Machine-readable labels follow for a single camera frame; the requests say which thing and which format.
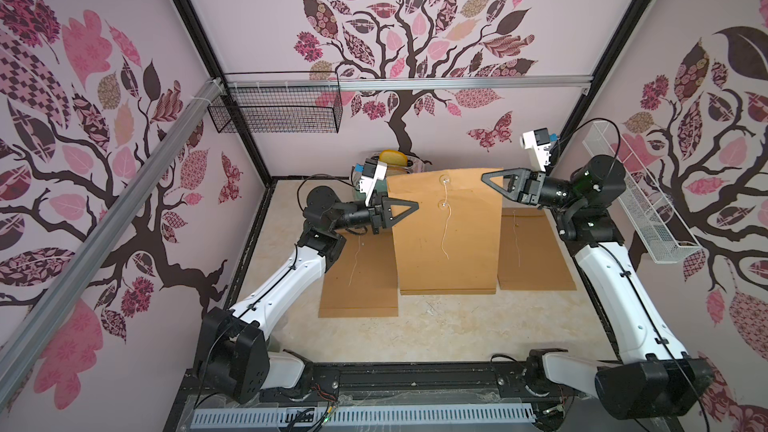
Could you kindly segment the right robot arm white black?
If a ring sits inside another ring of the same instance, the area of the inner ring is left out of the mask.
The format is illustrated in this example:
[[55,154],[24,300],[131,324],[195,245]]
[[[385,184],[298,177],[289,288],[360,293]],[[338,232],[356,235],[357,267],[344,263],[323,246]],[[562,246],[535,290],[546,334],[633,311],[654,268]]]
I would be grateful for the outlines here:
[[533,349],[524,368],[529,391],[558,384],[597,398],[615,419],[680,417],[701,406],[715,373],[692,357],[645,291],[609,207],[626,190],[626,170],[595,155],[569,179],[525,168],[486,172],[483,183],[509,201],[551,212],[557,234],[602,311],[616,343],[614,363],[564,349]]

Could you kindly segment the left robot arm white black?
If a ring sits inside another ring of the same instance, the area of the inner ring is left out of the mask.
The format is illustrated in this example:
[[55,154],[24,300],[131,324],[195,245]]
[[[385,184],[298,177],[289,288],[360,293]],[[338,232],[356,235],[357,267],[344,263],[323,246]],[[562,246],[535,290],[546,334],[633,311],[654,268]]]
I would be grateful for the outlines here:
[[298,388],[304,394],[301,381],[309,363],[289,352],[268,350],[277,322],[337,262],[346,245],[343,230],[391,229],[418,209],[415,201],[376,192],[364,201],[343,202],[327,186],[311,190],[292,255],[245,299],[228,309],[215,307],[204,316],[194,359],[199,387],[240,404],[266,389]]

